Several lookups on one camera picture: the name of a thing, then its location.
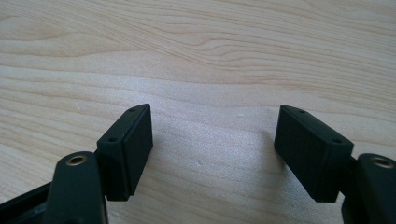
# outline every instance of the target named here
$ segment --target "black clamp jaw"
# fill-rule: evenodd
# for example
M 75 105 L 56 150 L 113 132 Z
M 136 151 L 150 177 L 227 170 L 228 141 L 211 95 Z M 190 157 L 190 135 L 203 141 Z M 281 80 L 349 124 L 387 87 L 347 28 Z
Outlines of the black clamp jaw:
M 345 195 L 345 223 L 396 223 L 396 162 L 376 154 L 351 157 L 353 143 L 308 112 L 282 105 L 275 149 L 318 203 Z
M 1 223 L 108 223 L 109 201 L 134 195 L 153 146 L 149 105 L 122 116 L 97 142 L 94 153 L 58 161 L 51 183 L 0 205 Z

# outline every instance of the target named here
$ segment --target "wood grain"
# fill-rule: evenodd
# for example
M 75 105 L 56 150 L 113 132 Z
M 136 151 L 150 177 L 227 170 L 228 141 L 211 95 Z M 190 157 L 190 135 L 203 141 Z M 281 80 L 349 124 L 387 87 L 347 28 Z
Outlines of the wood grain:
M 111 223 L 341 223 L 275 154 L 294 105 L 396 159 L 396 2 L 0 1 L 0 203 L 150 103 L 154 148 Z

